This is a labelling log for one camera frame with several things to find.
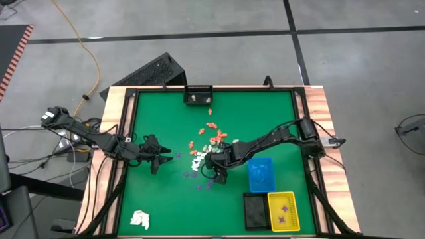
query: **yellow cable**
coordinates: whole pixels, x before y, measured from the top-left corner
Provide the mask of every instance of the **yellow cable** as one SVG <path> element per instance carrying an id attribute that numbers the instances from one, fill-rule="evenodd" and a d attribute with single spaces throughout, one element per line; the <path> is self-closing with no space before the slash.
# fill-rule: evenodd
<path id="1" fill-rule="evenodd" d="M 81 153 L 89 152 L 90 150 L 92 149 L 75 149 L 75 151 L 81 152 Z"/>
<path id="2" fill-rule="evenodd" d="M 93 91 L 99 86 L 99 82 L 100 82 L 100 67 L 98 64 L 98 61 L 96 60 L 96 58 L 94 57 L 94 55 L 86 48 L 86 46 L 84 46 L 84 44 L 81 41 L 80 35 L 78 34 L 78 31 L 75 29 L 74 25 L 71 23 L 70 19 L 65 15 L 64 11 L 62 11 L 62 9 L 59 7 L 58 3 L 56 2 L 56 0 L 52 0 L 54 6 L 56 6 L 56 8 L 60 11 L 60 13 L 62 13 L 62 16 L 64 16 L 64 18 L 68 21 L 69 25 L 72 27 L 72 29 L 75 32 L 75 35 L 78 38 L 78 42 L 80 42 L 81 47 L 86 50 L 86 52 L 88 54 L 90 54 L 90 56 L 92 57 L 94 64 L 96 64 L 96 70 L 98 72 L 98 78 L 96 80 L 96 83 L 94 84 L 94 86 L 92 87 L 92 89 L 86 94 L 87 96 L 90 97 L 90 95 L 93 93 Z M 80 111 L 80 108 L 82 106 L 82 104 L 85 102 L 86 100 L 83 98 L 80 103 L 78 104 L 77 108 L 74 111 L 74 116 L 78 115 L 78 112 Z"/>

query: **orange object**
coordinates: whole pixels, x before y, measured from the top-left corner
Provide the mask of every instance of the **orange object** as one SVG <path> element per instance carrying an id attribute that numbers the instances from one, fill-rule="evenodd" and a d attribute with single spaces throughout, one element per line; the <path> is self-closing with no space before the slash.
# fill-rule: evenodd
<path id="1" fill-rule="evenodd" d="M 207 123 L 207 126 L 210 127 L 210 128 L 214 128 L 214 129 L 218 128 L 217 124 L 215 124 L 215 123 Z"/>

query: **wooden table frame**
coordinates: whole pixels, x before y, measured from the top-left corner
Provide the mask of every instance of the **wooden table frame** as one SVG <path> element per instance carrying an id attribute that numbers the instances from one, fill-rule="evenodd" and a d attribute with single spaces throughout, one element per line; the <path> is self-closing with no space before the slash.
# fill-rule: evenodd
<path id="1" fill-rule="evenodd" d="M 168 86 L 169 89 L 180 89 L 183 86 Z M 226 89 L 226 88 L 268 88 L 269 86 L 214 86 L 214 88 L 218 89 Z M 299 86 L 274 86 L 275 88 L 288 88 L 288 87 L 299 87 Z M 325 97 L 325 92 L 323 89 L 323 86 L 302 86 L 305 92 L 305 97 L 307 99 L 307 105 L 309 109 L 309 114 L 311 119 L 315 120 L 317 123 L 322 125 L 329 133 L 335 134 L 335 131 L 333 129 L 333 124 L 331 120 L 331 116 L 329 113 L 329 108 L 327 105 L 327 100 Z M 138 88 L 138 89 L 161 89 L 162 86 L 114 86 L 110 88 L 108 99 L 106 100 L 104 115 L 102 118 L 102 124 L 100 126 L 100 131 L 106 131 L 107 129 L 110 129 L 114 125 L 118 125 L 121 129 L 122 135 L 127 135 L 130 131 L 131 127 L 131 119 L 133 114 L 133 103 L 135 98 L 129 97 L 128 94 L 129 91 L 127 89 L 130 88 Z M 298 111 L 300 117 L 304 115 L 301 100 L 297 99 L 298 103 Z M 317 128 L 320 136 L 327 137 L 327 134 L 320 128 Z M 329 156 L 335 158 L 339 162 L 342 163 L 341 154 L 338 149 L 326 149 L 326 154 Z M 93 177 L 91 177 L 90 182 L 86 185 L 86 193 L 84 193 L 84 199 L 82 201 L 82 206 L 80 209 L 80 215 L 78 217 L 78 224 L 77 228 L 80 227 L 82 224 L 82 229 L 80 231 L 83 231 L 89 223 L 92 221 L 92 217 L 95 216 L 98 211 L 101 209 L 103 204 L 105 203 L 105 199 L 107 197 L 107 191 L 108 189 L 111 191 L 112 186 L 116 186 L 116 183 L 118 182 L 118 179 L 122 172 L 122 162 L 113 163 L 113 160 L 106 160 L 104 164 L 102 165 L 102 168 L 99 169 L 100 164 L 102 160 L 104 159 L 104 154 L 97 150 L 94 153 L 93 160 L 92 160 L 92 167 L 91 167 L 91 174 Z M 115 171 L 115 175 L 112 175 L 112 168 L 113 164 L 116 164 L 116 167 L 118 169 Z M 317 171 L 313 172 L 313 178 L 315 182 L 320 187 L 325 187 L 326 195 L 329 203 L 332 205 L 332 207 L 335 209 L 337 214 L 341 217 L 341 219 L 344 220 L 344 222 L 347 224 L 349 228 L 352 230 L 358 232 L 359 231 L 359 225 L 357 222 L 357 217 L 355 214 L 353 202 L 351 200 L 351 194 L 348 187 L 347 178 L 345 176 L 344 170 L 336 164 L 335 162 L 332 162 L 328 160 L 326 157 L 324 157 L 320 162 L 320 167 L 323 174 L 323 182 L 324 185 L 320 185 L 320 180 L 318 180 L 317 177 Z M 315 169 L 315 165 L 312 161 L 309 162 L 309 166 L 311 169 Z M 94 203 L 94 190 L 96 188 L 96 175 L 99 172 L 99 179 L 98 179 L 98 185 L 97 185 L 97 197 L 96 197 L 96 203 Z M 114 184 L 109 184 L 109 182 L 114 177 Z M 90 183 L 90 189 L 91 192 L 88 192 L 88 185 Z M 87 203 L 87 198 L 90 194 L 90 203 Z M 321 206 L 320 202 L 315 199 L 315 204 L 317 207 L 317 214 L 319 219 L 319 226 L 321 229 L 321 232 L 332 232 L 329 231 L 326 214 L 324 213 L 323 207 Z M 117 200 L 113 203 L 113 205 L 110 208 L 110 211 L 108 213 L 108 216 L 106 216 L 107 220 L 104 220 L 104 222 L 101 224 L 101 226 L 98 228 L 96 232 L 99 232 L 99 230 L 102 231 L 102 233 L 112 233 L 114 229 L 118 226 L 117 224 L 114 225 L 114 217 L 117 207 Z"/>

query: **gray floor tile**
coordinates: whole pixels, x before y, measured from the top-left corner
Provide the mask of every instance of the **gray floor tile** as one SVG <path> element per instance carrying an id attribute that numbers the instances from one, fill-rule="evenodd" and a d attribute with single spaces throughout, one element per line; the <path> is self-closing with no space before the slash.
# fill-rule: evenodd
<path id="1" fill-rule="evenodd" d="M 98 59 L 102 90 L 164 52 L 186 70 L 190 84 L 262 84 L 266 75 L 275 84 L 301 84 L 289 36 L 101 42 L 87 47 Z M 95 81 L 95 66 L 79 44 L 28 45 L 0 104 L 0 114 L 7 115 L 0 123 L 4 128 L 38 125 L 51 106 L 73 112 Z M 104 102 L 96 94 L 80 117 L 102 117 L 103 109 Z M 19 160 L 48 155 L 57 141 L 51 133 L 26 131 L 8 137 L 5 145 L 12 160 Z M 37 165 L 14 172 L 24 173 Z M 71 166 L 66 159 L 55 159 L 48 169 L 29 176 L 44 180 L 69 172 Z"/>
<path id="2" fill-rule="evenodd" d="M 290 0 L 297 29 L 423 25 L 421 0 Z"/>
<path id="3" fill-rule="evenodd" d="M 279 0 L 58 1 L 81 37 L 288 29 Z M 31 39 L 74 38 L 51 1 L 28 0 L 0 24 L 34 24 Z"/>
<path id="4" fill-rule="evenodd" d="M 421 238 L 425 215 L 423 156 L 394 127 L 425 112 L 425 32 L 300 36 L 312 84 L 325 86 L 361 230 Z M 425 139 L 416 141 L 425 151 Z"/>

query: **blue plastic bin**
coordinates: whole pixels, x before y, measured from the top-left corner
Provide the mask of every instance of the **blue plastic bin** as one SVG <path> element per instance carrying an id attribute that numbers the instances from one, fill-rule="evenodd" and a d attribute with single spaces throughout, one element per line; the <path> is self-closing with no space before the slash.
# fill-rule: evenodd
<path id="1" fill-rule="evenodd" d="M 252 193 L 276 191 L 272 158 L 253 158 L 248 160 L 248 174 Z"/>

